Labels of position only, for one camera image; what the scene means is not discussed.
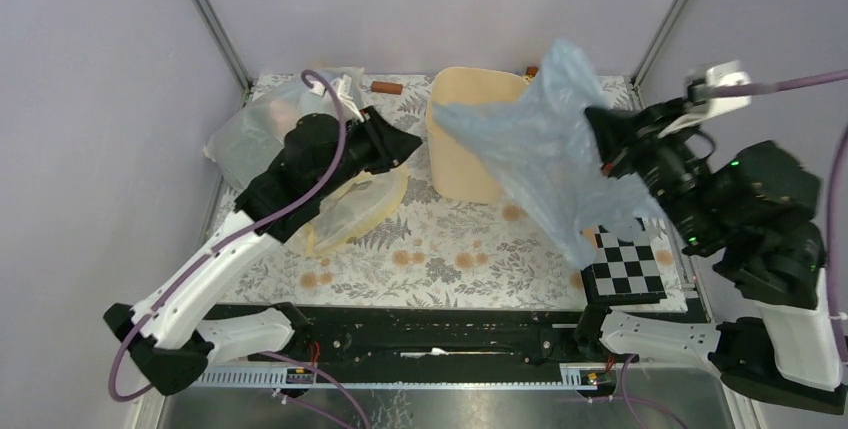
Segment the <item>beige plastic trash bin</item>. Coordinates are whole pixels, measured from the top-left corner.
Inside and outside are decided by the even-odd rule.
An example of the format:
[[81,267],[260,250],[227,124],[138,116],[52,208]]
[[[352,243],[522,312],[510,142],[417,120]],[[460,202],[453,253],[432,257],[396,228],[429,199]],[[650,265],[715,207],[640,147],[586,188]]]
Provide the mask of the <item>beige plastic trash bin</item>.
[[431,179],[439,195],[484,205],[501,199],[500,184],[478,154],[442,120],[453,107],[465,115],[488,103],[514,102],[526,87],[523,77],[491,69],[454,66],[436,74],[425,111],[425,129]]

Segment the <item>light blue trash bag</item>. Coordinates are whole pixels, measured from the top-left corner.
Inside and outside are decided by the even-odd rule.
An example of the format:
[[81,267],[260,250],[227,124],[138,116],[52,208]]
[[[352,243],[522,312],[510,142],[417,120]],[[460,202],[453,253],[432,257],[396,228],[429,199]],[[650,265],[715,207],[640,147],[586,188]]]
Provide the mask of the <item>light blue trash bag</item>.
[[665,216],[638,176],[602,174],[588,107],[612,109],[586,54],[557,38],[516,101],[465,115],[453,107],[442,120],[575,269],[596,258],[583,230],[602,225],[632,240],[638,219]]

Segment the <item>translucent white yellow trash bag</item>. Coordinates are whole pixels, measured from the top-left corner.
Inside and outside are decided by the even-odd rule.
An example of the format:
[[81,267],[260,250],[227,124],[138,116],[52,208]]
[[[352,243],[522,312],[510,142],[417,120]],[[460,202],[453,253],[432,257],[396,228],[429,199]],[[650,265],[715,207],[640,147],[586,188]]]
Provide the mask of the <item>translucent white yellow trash bag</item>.
[[[300,117],[336,115],[332,98],[320,82],[309,88],[294,77],[265,87],[263,94],[256,94],[215,131],[203,149],[237,194],[267,169],[283,149],[284,135]],[[365,235],[400,206],[407,176],[405,166],[380,175],[360,173],[321,202],[320,214],[300,228],[287,247],[296,254],[317,257]]]

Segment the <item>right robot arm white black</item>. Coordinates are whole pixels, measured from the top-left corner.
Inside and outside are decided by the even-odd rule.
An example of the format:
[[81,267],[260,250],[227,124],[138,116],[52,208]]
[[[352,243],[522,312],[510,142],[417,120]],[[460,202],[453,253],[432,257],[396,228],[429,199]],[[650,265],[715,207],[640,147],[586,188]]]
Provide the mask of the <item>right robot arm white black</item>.
[[712,170],[678,128],[686,103],[641,111],[589,107],[602,172],[638,176],[688,256],[719,254],[714,269],[757,308],[716,325],[641,318],[589,305],[573,335],[583,359],[636,356],[701,369],[747,398],[841,415],[847,406],[842,338],[831,327],[827,252],[813,218],[821,182],[773,141]]

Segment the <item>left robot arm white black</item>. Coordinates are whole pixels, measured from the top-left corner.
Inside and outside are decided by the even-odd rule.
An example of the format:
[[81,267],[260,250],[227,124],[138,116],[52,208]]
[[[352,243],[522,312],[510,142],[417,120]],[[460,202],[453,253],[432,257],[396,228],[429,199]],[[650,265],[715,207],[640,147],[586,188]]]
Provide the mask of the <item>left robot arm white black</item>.
[[420,137],[374,107],[360,113],[362,120],[347,122],[320,113],[301,117],[190,261],[147,298],[106,310],[103,319],[121,342],[115,367],[129,355],[149,388],[168,396],[217,363],[262,352],[288,360],[307,353],[309,324],[289,303],[228,319],[208,314],[247,269],[315,219],[329,195],[363,172],[398,168],[421,146]]

